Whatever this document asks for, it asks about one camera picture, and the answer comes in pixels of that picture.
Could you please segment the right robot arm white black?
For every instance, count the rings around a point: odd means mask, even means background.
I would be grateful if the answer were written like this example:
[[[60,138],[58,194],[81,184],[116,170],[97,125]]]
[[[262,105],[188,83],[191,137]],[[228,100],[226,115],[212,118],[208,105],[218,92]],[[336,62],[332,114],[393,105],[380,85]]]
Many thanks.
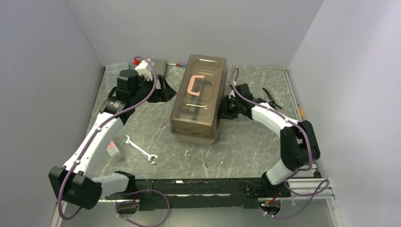
[[[257,121],[280,139],[279,161],[262,174],[261,192],[272,196],[279,190],[279,184],[298,171],[308,171],[321,156],[312,124],[289,118],[263,99],[253,97],[246,83],[231,84],[232,92],[225,96],[221,117],[235,119],[240,114]]]

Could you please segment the translucent brown tool box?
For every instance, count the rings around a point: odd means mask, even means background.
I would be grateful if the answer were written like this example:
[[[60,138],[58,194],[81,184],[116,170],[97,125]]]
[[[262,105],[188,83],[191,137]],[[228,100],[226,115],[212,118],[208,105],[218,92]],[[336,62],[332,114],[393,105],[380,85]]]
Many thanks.
[[[226,82],[225,58],[190,55],[170,115],[170,132],[177,141],[214,144]]]

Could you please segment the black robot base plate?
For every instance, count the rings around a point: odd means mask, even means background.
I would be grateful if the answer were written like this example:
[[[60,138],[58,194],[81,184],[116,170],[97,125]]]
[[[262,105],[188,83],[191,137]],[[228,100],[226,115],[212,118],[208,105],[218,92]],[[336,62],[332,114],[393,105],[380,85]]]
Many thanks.
[[[260,201],[290,198],[285,186],[271,190],[262,187],[261,178],[137,179],[125,195],[111,194],[106,200],[132,200],[140,211],[242,207],[256,209]]]

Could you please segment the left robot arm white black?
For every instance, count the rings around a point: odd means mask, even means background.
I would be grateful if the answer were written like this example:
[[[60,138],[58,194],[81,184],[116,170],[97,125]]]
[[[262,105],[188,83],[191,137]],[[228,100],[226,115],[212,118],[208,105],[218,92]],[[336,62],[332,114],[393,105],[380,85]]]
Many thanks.
[[[110,142],[126,124],[135,108],[144,102],[170,101],[177,92],[164,76],[158,75],[155,87],[153,79],[147,80],[136,70],[122,70],[117,85],[103,101],[96,121],[73,156],[62,167],[52,167],[49,180],[58,201],[65,201],[92,209],[102,197],[115,193],[131,198],[136,192],[135,176],[116,171],[105,177],[94,176],[102,155]]]

